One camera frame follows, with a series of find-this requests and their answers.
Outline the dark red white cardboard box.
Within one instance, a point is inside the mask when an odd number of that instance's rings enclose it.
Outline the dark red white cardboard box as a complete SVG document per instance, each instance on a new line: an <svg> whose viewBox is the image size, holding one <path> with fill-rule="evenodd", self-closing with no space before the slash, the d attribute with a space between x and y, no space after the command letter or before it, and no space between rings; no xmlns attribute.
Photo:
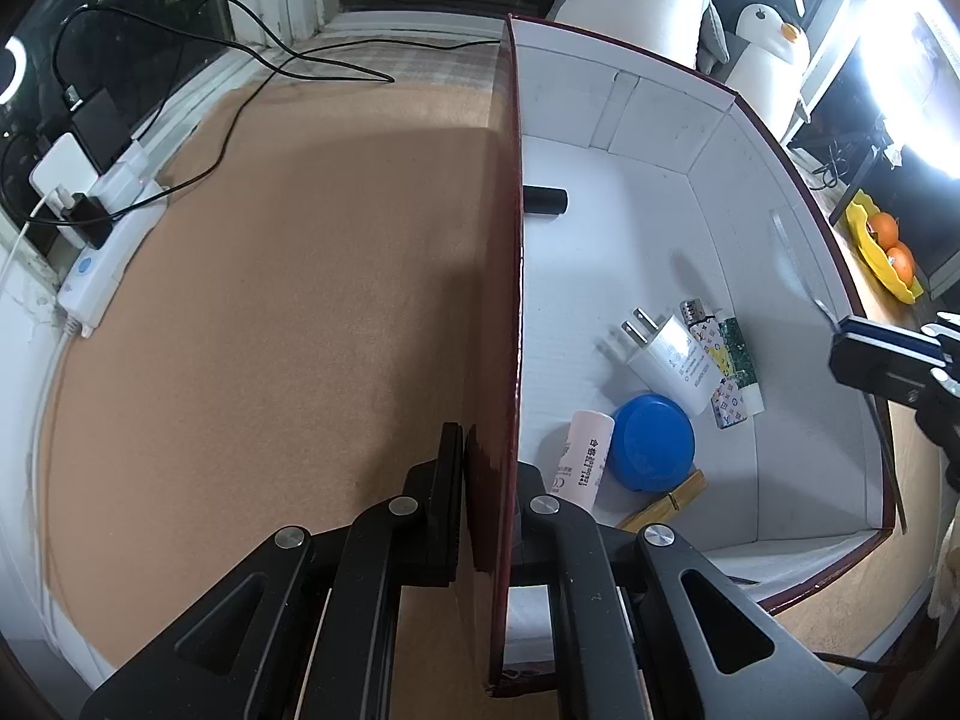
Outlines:
<svg viewBox="0 0 960 720"><path fill-rule="evenodd" d="M460 591L483 683L504 691L547 656L509 591L517 468L555 470L576 411L651 390L620 325L696 299L736 317L765 411L732 427L693 416L704 495L682 535L747 580L766 611L799 605L892 533L871 410L828 371L828 314L862 294L786 151L736 93L594 32L512 18L494 77L475 440L472 565ZM564 188L562 216L523 210L524 185Z"/></svg>

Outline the orange fruit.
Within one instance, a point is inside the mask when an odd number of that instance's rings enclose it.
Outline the orange fruit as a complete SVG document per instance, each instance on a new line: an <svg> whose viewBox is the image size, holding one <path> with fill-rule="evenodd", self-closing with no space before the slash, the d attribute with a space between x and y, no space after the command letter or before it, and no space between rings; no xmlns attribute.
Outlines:
<svg viewBox="0 0 960 720"><path fill-rule="evenodd" d="M884 252L892 249L900 241L898 223L890 213L885 213L885 211L875 213L867 220L867 231Z"/></svg>
<svg viewBox="0 0 960 720"><path fill-rule="evenodd" d="M905 286L911 286L914 281L914 260L910 249L903 242L898 241L890 245L885 255L896 277Z"/></svg>

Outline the yellow fruit tray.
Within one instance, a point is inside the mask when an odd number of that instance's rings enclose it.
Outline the yellow fruit tray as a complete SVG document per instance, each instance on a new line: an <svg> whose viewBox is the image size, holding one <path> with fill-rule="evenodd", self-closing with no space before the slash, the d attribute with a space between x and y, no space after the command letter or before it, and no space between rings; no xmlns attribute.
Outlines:
<svg viewBox="0 0 960 720"><path fill-rule="evenodd" d="M923 286L918 278L916 262L914 262L914 281L911 286L905 286L893 273L892 267L887 262L887 255L884 250L878 247L877 242L871 238L867 231L867 220L875 213L880 213L880 208L874 203L874 200L866 192L858 190L850 201L848 208L844 211L844 219L848 229L853 236L861 259L874 273L875 277L882 283L887 291L900 302L906 305L913 305L923 296Z"/></svg>

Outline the green white tube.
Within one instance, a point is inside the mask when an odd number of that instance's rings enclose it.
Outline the green white tube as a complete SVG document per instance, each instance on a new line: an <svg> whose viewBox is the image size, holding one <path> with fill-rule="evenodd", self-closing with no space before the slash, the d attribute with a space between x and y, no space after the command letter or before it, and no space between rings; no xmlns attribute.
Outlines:
<svg viewBox="0 0 960 720"><path fill-rule="evenodd" d="M758 416L765 411L765 401L763 401L763 395L761 394L754 358L748 351L747 341L745 341L739 321L736 317L726 317L719 322L719 330L721 330L722 339L726 343L729 356L731 356L745 410L750 416Z"/></svg>

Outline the wooden clothespin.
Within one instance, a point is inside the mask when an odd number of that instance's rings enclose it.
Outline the wooden clothespin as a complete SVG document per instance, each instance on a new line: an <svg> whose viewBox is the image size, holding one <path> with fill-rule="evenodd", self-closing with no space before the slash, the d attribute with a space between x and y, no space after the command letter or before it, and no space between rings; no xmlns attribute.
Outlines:
<svg viewBox="0 0 960 720"><path fill-rule="evenodd" d="M706 476L701 470L693 470L677 488L646 505L642 511L625 517L617 528L628 533L640 533L647 525L670 522L675 515L685 511L686 507L703 494L706 488L708 488Z"/></svg>

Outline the pink white bottle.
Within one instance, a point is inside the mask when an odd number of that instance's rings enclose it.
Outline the pink white bottle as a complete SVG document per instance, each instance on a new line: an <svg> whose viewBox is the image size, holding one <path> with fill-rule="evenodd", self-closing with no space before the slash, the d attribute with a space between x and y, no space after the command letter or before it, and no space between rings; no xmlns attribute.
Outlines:
<svg viewBox="0 0 960 720"><path fill-rule="evenodd" d="M615 421L599 411L576 411L548 492L592 511L605 472Z"/></svg>

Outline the blue round lid container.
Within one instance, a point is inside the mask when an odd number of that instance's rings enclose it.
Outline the blue round lid container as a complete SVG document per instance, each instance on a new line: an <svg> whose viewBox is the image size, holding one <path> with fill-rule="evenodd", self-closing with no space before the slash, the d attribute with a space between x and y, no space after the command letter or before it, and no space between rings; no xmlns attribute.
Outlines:
<svg viewBox="0 0 960 720"><path fill-rule="evenodd" d="M658 394L632 398L613 415L607 470L636 493L669 493L690 475L695 433L677 403Z"/></svg>

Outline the white penguin plush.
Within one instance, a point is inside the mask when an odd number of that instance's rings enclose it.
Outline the white penguin plush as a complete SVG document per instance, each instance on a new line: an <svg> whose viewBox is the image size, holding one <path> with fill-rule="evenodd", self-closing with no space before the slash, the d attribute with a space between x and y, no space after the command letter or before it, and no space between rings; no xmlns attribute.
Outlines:
<svg viewBox="0 0 960 720"><path fill-rule="evenodd" d="M811 63L807 34L770 5L747 5L740 12L729 50L731 62L724 83L782 140L800 105L800 90Z"/></svg>

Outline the black cylinder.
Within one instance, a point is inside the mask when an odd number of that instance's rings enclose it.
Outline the black cylinder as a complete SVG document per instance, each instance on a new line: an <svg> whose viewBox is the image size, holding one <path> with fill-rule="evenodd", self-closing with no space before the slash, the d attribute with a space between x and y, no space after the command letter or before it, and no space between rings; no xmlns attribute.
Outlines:
<svg viewBox="0 0 960 720"><path fill-rule="evenodd" d="M568 210L568 192L564 188L524 185L523 210L532 216L562 216Z"/></svg>

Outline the white power strip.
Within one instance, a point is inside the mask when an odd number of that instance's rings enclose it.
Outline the white power strip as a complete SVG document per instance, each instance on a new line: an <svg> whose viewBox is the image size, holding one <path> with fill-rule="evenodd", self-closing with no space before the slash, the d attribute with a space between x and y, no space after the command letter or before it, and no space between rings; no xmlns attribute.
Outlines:
<svg viewBox="0 0 960 720"><path fill-rule="evenodd" d="M83 337L91 337L99 327L133 255L166 213L166 199L140 205L160 192L149 172L146 149L133 142L83 193L110 218L109 234L78 254L57 294L68 325Z"/></svg>

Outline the black plug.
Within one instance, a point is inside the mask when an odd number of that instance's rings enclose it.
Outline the black plug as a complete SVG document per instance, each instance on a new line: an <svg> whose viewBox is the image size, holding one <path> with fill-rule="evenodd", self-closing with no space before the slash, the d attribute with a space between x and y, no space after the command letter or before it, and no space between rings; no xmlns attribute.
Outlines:
<svg viewBox="0 0 960 720"><path fill-rule="evenodd" d="M86 245L96 250L109 241L116 224L112 215L96 197L82 192L70 195L70 200L64 203L62 218L70 229L78 232Z"/></svg>

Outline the white power adapter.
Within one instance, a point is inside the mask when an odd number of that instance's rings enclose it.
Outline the white power adapter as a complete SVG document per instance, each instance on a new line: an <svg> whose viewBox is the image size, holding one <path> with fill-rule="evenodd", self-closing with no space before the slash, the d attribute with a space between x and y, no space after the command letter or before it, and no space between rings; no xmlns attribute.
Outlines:
<svg viewBox="0 0 960 720"><path fill-rule="evenodd" d="M60 135L29 173L29 183L39 197L57 187L68 193L86 193L98 179L96 167L73 133Z"/></svg>

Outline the black power adapter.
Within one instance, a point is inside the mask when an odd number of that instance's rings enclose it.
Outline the black power adapter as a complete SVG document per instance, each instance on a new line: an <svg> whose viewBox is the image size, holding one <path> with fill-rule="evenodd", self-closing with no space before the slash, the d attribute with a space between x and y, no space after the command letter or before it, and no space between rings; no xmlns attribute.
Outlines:
<svg viewBox="0 0 960 720"><path fill-rule="evenodd" d="M104 174L130 145L130 128L106 88L82 96L73 85L64 91L68 132L76 138L94 171Z"/></svg>

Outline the white wall charger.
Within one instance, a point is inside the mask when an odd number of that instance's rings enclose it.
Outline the white wall charger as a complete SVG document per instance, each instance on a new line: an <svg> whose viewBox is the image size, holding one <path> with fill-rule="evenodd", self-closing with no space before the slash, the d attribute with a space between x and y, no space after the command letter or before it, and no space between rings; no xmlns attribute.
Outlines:
<svg viewBox="0 0 960 720"><path fill-rule="evenodd" d="M643 309L620 325L633 348L625 364L654 394L675 401L688 416L698 416L722 383L715 360L675 316L654 320Z"/></svg>

